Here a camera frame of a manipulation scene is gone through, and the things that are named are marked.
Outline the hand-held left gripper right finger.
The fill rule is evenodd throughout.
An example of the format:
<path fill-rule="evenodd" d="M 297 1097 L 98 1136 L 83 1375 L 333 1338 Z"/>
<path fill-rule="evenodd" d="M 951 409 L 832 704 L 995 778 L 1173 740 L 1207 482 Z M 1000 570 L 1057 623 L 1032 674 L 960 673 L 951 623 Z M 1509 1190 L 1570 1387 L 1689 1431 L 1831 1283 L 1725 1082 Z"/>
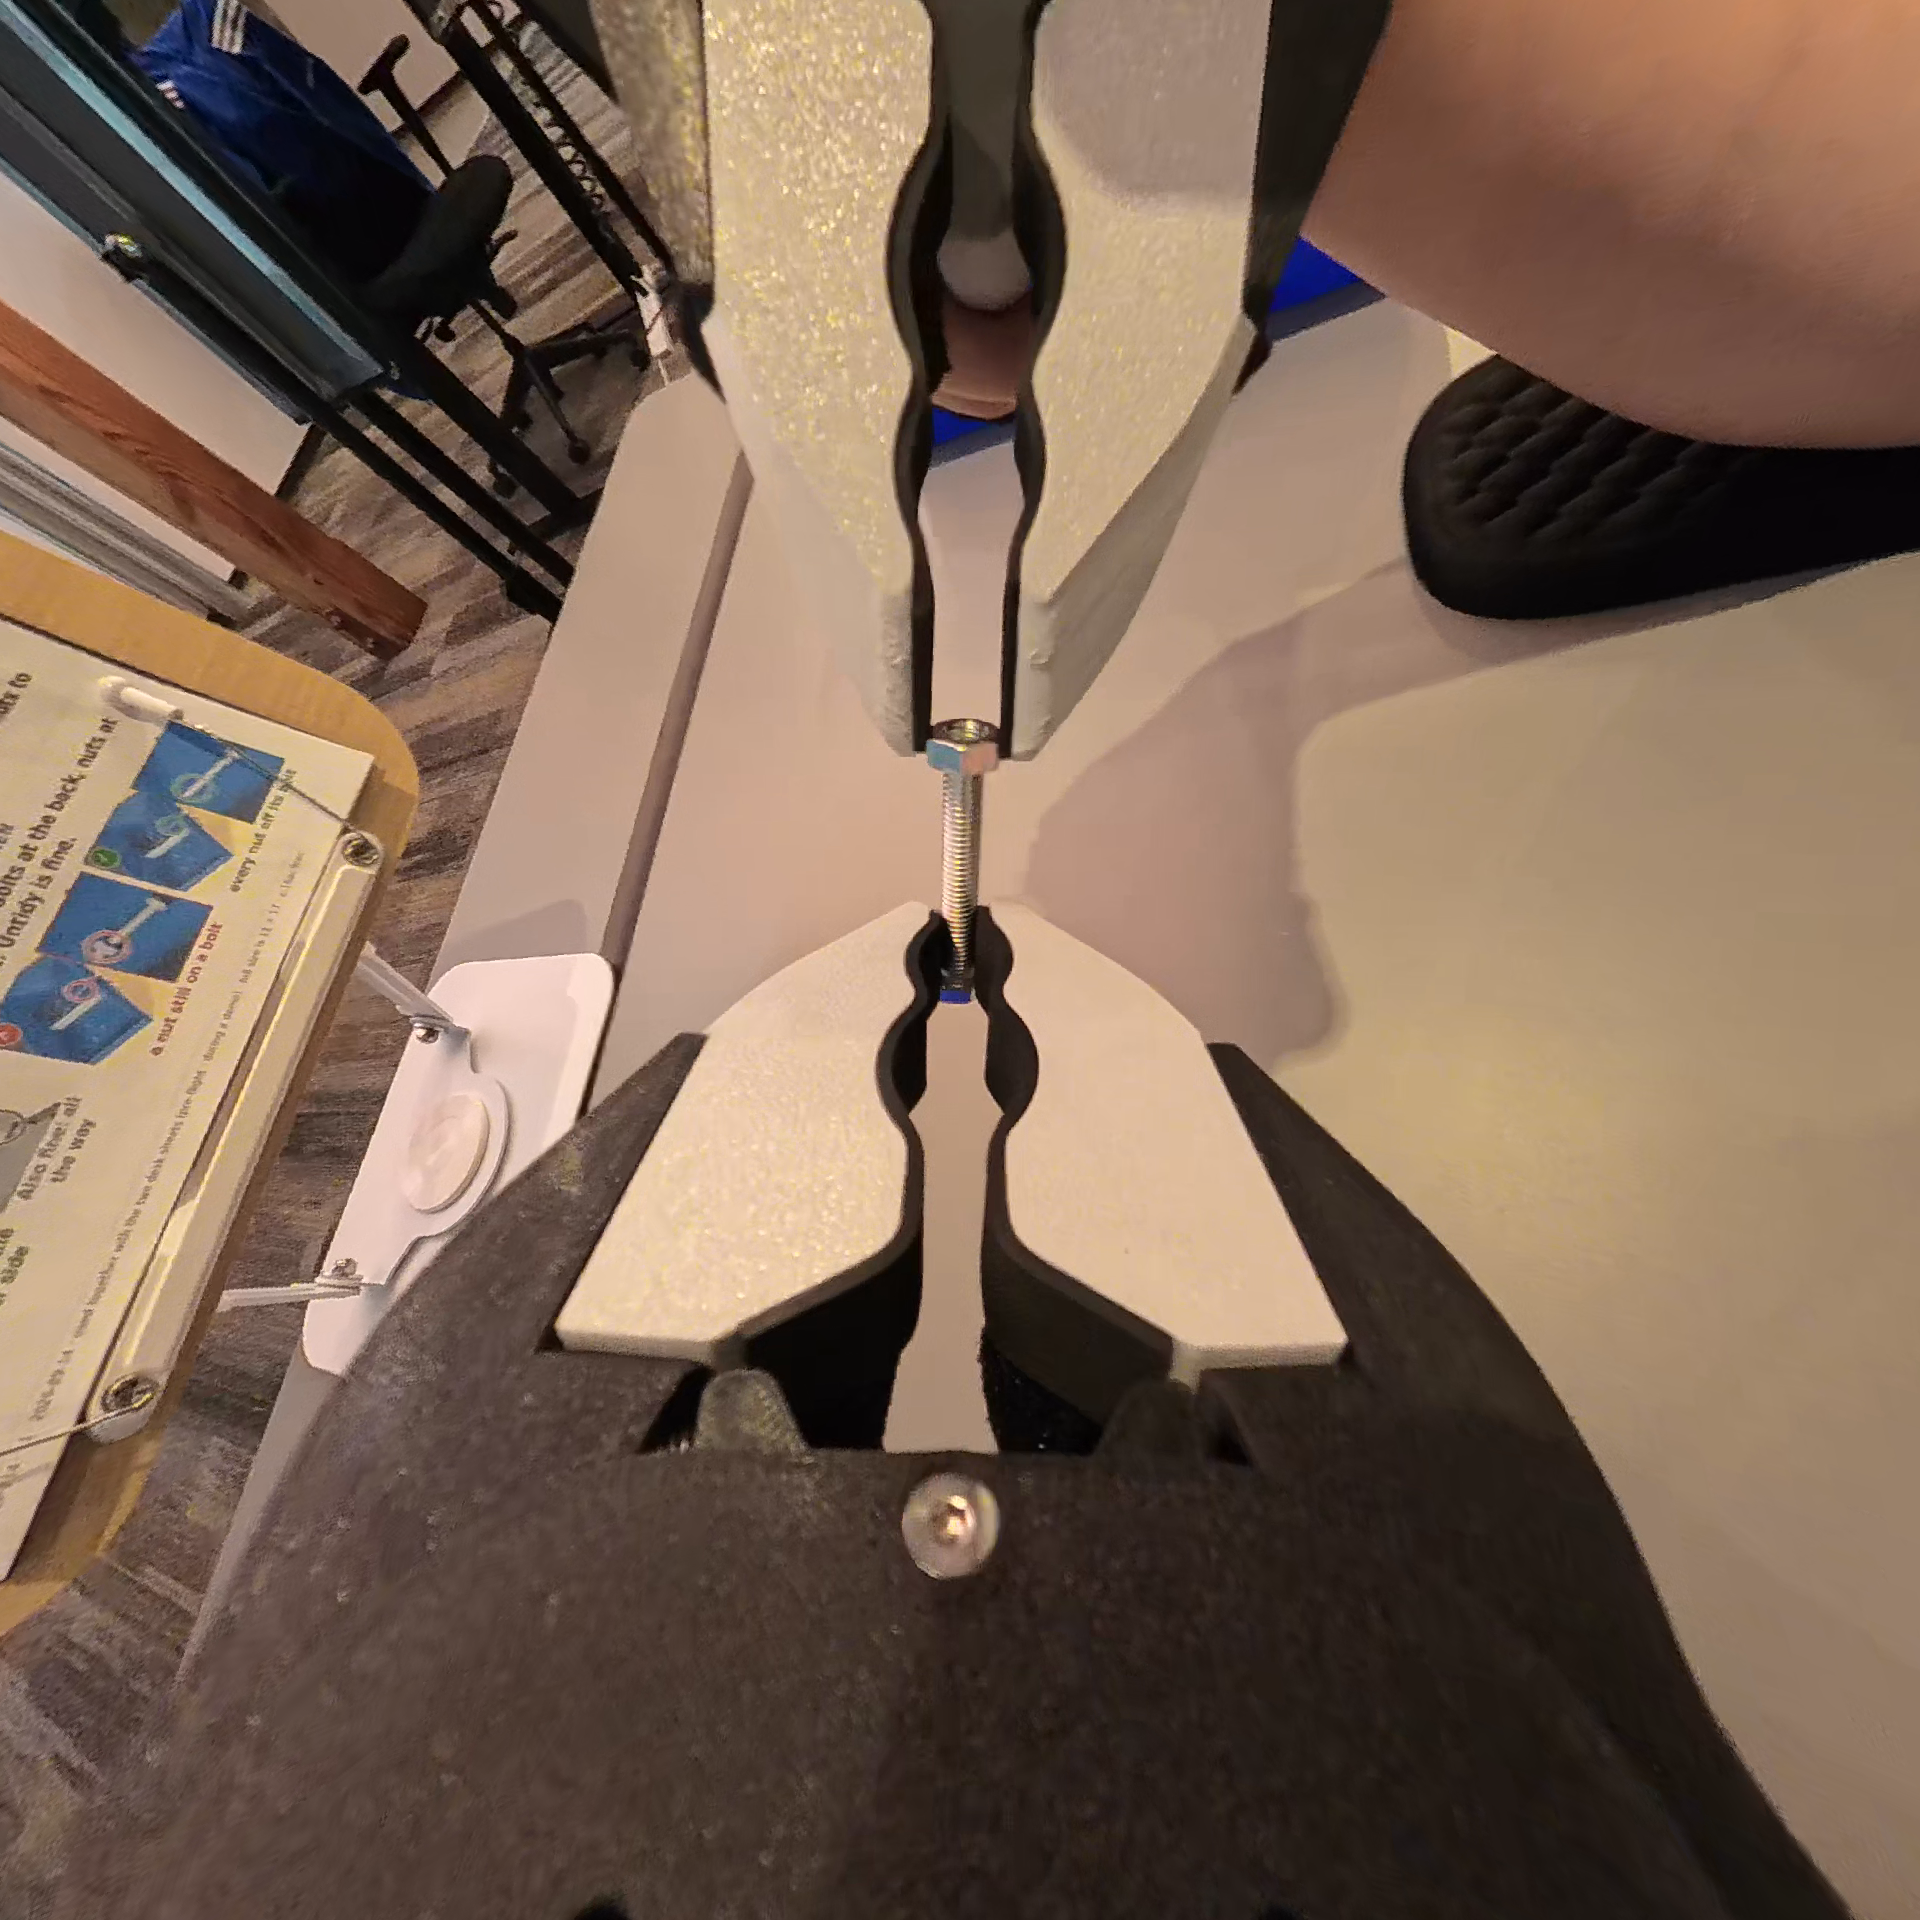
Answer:
<path fill-rule="evenodd" d="M 1025 905 L 976 913 L 1000 1104 L 987 1340 L 1034 1380 L 1332 1366 L 1346 1331 L 1203 1033 Z"/>

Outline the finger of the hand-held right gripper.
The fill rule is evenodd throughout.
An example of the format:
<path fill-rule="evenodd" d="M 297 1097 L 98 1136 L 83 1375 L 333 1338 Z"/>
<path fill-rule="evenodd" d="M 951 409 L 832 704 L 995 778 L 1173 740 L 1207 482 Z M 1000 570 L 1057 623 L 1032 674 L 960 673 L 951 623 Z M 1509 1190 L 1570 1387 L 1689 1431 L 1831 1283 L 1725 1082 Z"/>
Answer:
<path fill-rule="evenodd" d="M 901 206 L 936 161 L 933 80 L 923 4 L 704 8 L 704 345 L 801 596 L 897 755 L 929 727 L 908 506 L 929 380 Z"/>
<path fill-rule="evenodd" d="M 1032 126 L 1064 265 L 1032 369 L 1011 750 L 1041 755 L 1133 624 L 1255 345 L 1241 294 L 1272 4 L 1049 4 Z"/>

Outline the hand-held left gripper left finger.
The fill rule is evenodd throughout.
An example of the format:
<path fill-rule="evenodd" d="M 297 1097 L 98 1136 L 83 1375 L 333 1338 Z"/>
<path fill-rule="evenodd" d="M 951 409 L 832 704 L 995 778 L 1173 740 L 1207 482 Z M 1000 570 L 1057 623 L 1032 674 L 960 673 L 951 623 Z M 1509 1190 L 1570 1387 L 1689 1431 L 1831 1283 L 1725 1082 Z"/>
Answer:
<path fill-rule="evenodd" d="M 720 1367 L 912 1247 L 923 1154 L 893 1063 L 923 1019 L 922 948 L 923 908 L 901 904 L 712 1022 L 560 1308 L 563 1350 Z"/>

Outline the blue plastic bin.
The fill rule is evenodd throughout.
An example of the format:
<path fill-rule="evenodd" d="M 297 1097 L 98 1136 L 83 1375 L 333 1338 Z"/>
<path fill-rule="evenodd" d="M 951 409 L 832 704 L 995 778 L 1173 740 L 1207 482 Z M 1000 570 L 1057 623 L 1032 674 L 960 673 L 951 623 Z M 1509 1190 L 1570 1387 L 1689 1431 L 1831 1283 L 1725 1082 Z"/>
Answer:
<path fill-rule="evenodd" d="M 1267 310 L 1265 336 L 1279 345 L 1295 334 L 1341 320 L 1381 299 L 1384 295 L 1370 281 L 1308 240 L 1299 240 L 1287 256 L 1279 290 Z M 976 418 L 937 404 L 931 422 L 931 455 L 936 464 L 1005 443 L 1017 433 L 1015 414 Z"/>

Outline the silver bolt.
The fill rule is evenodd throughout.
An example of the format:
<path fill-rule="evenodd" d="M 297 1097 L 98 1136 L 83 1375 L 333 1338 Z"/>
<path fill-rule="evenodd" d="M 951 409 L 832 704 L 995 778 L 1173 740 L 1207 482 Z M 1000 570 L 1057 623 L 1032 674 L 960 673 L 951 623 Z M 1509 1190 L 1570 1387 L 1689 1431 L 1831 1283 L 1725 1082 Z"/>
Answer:
<path fill-rule="evenodd" d="M 941 1000 L 975 1000 L 975 924 L 978 900 L 978 856 L 986 818 L 986 776 L 941 770 L 941 914 L 949 930 Z"/>

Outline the person's right forearm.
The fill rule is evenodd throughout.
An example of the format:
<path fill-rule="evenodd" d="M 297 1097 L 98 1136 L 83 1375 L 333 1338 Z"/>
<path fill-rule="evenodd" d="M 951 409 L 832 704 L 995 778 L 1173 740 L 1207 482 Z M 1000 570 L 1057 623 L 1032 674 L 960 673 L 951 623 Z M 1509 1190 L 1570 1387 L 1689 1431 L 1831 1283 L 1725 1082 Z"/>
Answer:
<path fill-rule="evenodd" d="M 1919 9 L 1403 2 L 1305 235 L 1601 409 L 1919 442 Z"/>

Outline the person's right hand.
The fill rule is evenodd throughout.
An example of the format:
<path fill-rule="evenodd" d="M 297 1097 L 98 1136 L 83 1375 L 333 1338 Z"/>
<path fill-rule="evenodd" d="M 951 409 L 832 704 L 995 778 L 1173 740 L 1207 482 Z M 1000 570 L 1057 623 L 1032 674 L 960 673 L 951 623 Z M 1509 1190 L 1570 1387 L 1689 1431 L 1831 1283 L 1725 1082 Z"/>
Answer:
<path fill-rule="evenodd" d="M 941 304 L 945 371 L 931 390 L 937 409 L 975 423 L 1015 414 L 1035 344 L 1029 295 L 1004 306 L 978 306 L 956 295 Z"/>

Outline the black office chair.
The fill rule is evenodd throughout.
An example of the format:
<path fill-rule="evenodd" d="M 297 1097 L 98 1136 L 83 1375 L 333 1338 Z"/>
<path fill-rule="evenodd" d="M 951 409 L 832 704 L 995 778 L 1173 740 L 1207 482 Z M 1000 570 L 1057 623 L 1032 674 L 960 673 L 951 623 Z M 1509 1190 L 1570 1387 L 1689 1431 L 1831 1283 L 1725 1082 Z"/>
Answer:
<path fill-rule="evenodd" d="M 617 231 L 617 212 L 636 215 L 639 208 L 527 54 L 524 18 L 508 20 L 497 4 L 475 4 L 473 12 L 488 31 L 473 48 L 516 105 L 508 131 L 537 128 L 557 156 L 557 164 L 567 169 L 571 187 L 560 195 L 560 204 L 592 242 L 610 250 L 609 272 L 617 287 L 617 310 L 537 340 L 527 340 L 514 332 L 520 303 L 497 274 L 500 251 L 516 235 L 508 227 L 512 167 L 493 153 L 473 151 L 465 161 L 453 161 L 444 151 L 426 110 L 408 94 L 397 76 L 401 62 L 412 50 L 408 33 L 383 46 L 357 89 L 365 98 L 383 100 L 397 118 L 401 131 L 439 167 L 439 186 L 418 228 L 396 264 L 373 281 L 371 295 L 418 340 L 433 339 L 448 345 L 458 336 L 460 316 L 473 316 L 497 339 L 511 364 L 499 409 L 500 425 L 524 436 L 533 427 L 535 411 L 544 411 L 560 433 L 567 458 L 585 467 L 592 460 L 592 447 L 564 409 L 560 374 L 578 364 L 600 364 L 613 352 L 625 352 L 636 371 L 648 371 L 655 362 L 645 311 L 651 289 L 639 254 Z"/>

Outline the blue jacket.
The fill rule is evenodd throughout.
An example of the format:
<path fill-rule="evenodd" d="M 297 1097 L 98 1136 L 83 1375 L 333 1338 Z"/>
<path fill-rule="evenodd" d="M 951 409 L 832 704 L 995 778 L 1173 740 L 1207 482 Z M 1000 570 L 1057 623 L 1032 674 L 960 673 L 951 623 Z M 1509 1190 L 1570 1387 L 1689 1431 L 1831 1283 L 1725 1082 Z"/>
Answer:
<path fill-rule="evenodd" d="M 241 2 L 183 2 L 132 66 L 347 281 L 410 248 L 435 187 L 322 60 Z"/>

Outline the black metal desk frame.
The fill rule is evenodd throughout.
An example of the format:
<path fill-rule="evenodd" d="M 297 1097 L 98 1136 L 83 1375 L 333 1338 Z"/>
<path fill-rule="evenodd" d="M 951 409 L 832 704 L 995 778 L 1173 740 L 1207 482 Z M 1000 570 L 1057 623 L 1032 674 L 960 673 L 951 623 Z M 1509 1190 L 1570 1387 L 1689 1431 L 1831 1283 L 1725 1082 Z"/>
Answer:
<path fill-rule="evenodd" d="M 473 12 L 475 4 L 497 2 L 410 2 L 404 12 L 413 33 L 433 41 L 453 62 L 460 80 L 506 135 L 511 153 L 521 161 L 527 174 L 546 193 L 564 223 L 585 240 L 591 256 L 609 272 L 610 250 L 603 242 L 592 242 L 560 204 L 560 195 L 569 193 L 571 178 L 557 164 L 554 150 L 537 128 L 508 131 L 508 120 L 516 114 L 516 105 L 473 48 L 488 35 Z M 597 50 L 597 36 L 592 36 L 588 4 L 497 8 L 508 20 L 524 18 L 524 48 L 544 76 L 546 64 L 540 48 L 546 48 L 555 62 L 602 94 L 613 92 L 603 57 Z M 549 76 L 546 80 L 563 98 L 560 84 Z M 651 330 L 668 279 L 665 240 L 607 150 L 594 142 L 564 98 L 563 103 L 603 156 L 615 183 L 625 186 L 639 208 L 636 215 L 617 212 L 615 223 L 619 235 L 639 254 L 651 289 L 645 311 L 656 362 Z M 368 297 L 376 339 L 393 348 L 396 356 L 386 371 L 371 378 L 371 385 L 322 404 L 315 431 L 345 449 L 468 558 L 492 572 L 516 611 L 555 617 L 571 584 L 571 562 L 560 553 L 555 540 L 588 526 L 602 496 L 600 489 L 578 491 L 563 471 L 555 471 L 531 447 L 533 427 L 524 436 L 514 436 L 500 425 L 499 409 L 511 364 L 497 339 L 473 316 L 460 316 L 453 344 L 418 340 L 408 324 L 396 322 L 373 303 L 371 287 L 373 281 L 368 283 Z M 617 310 L 615 279 L 613 287 L 613 306 L 591 320 Z M 544 411 L 535 411 L 533 425 L 537 418 L 549 422 Z"/>

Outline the wooden post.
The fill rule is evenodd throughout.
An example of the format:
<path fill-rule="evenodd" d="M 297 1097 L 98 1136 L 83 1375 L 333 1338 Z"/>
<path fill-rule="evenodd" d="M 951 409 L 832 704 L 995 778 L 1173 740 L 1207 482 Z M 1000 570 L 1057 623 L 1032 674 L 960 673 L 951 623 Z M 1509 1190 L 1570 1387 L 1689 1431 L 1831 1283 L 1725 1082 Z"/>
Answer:
<path fill-rule="evenodd" d="M 11 306 L 3 310 L 3 417 L 365 654 L 396 658 L 418 639 L 418 594 Z"/>

